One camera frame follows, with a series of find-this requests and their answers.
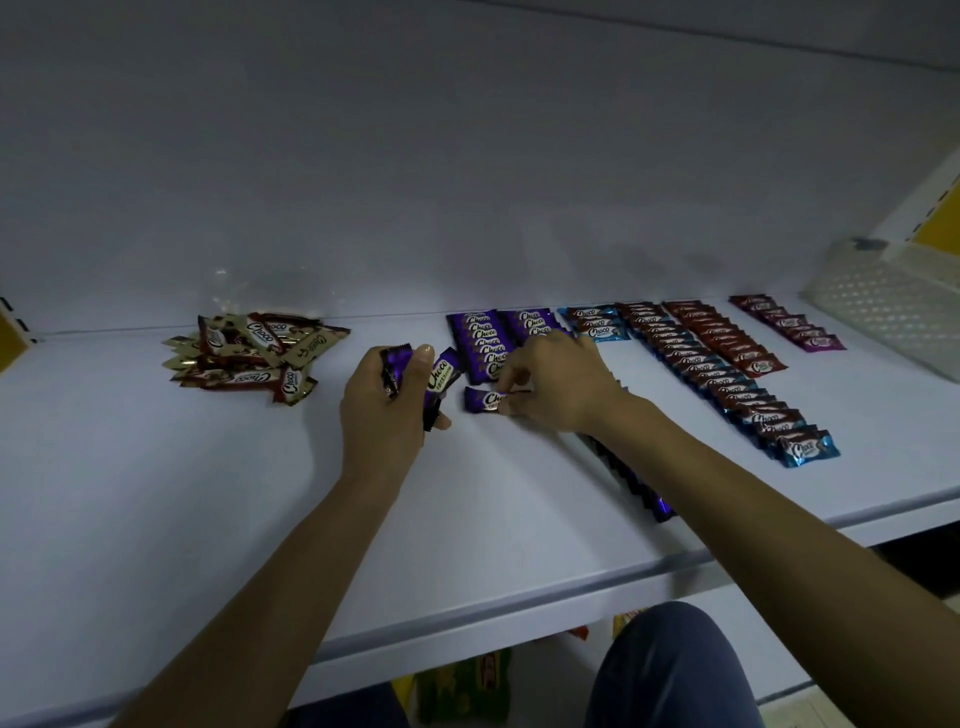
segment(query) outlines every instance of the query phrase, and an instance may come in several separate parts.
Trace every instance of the leg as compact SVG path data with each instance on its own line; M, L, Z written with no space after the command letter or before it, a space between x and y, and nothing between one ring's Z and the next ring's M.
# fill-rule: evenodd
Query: leg
M390 683L294 708L285 728L410 728Z
M681 601L637 615L597 673L587 728L763 728L736 654Z

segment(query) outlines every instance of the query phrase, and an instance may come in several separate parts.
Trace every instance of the knee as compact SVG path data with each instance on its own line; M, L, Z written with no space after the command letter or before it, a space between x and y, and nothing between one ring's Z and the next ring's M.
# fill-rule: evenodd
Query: knee
M684 601L667 601L637 615L623 636L635 643L655 644L660 651L677 653L717 640L726 641L716 622Z

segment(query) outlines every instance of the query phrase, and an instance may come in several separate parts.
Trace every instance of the white wall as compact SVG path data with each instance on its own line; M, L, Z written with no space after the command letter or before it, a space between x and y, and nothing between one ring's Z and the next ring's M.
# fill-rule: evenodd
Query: white wall
M5 14L41 332L797 290L960 143L960 75L449 0Z

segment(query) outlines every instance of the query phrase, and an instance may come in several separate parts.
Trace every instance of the forearm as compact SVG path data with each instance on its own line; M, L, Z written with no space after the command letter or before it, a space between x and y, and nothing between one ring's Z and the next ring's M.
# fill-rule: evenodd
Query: forearm
M960 619L936 598L646 400L589 434L678 510L857 725L960 725Z
M114 725L276 726L392 502L368 485L338 482Z

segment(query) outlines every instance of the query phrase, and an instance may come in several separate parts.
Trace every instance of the fingernail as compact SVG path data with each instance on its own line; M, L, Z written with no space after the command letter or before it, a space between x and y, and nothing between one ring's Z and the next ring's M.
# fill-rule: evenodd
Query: fingernail
M414 358L427 364L433 364L433 347L429 344L420 344L414 352Z

